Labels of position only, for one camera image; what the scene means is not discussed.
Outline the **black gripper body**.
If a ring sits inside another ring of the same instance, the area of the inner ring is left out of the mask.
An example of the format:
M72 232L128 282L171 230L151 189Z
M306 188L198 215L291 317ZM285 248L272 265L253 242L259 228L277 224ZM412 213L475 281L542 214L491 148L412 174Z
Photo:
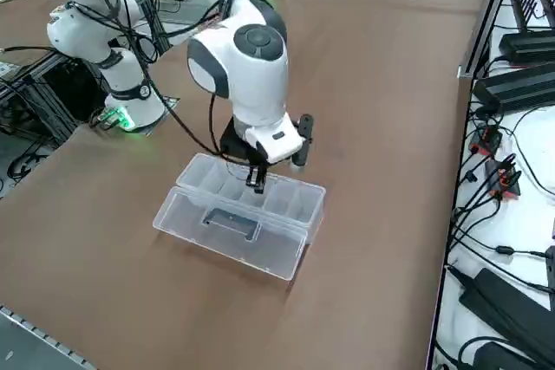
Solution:
M249 143L242 140L236 132L233 120L228 122L220 137L219 144L223 158L228 161L233 161L236 165L247 167L270 166L265 149L257 141L255 142L255 146L251 146Z

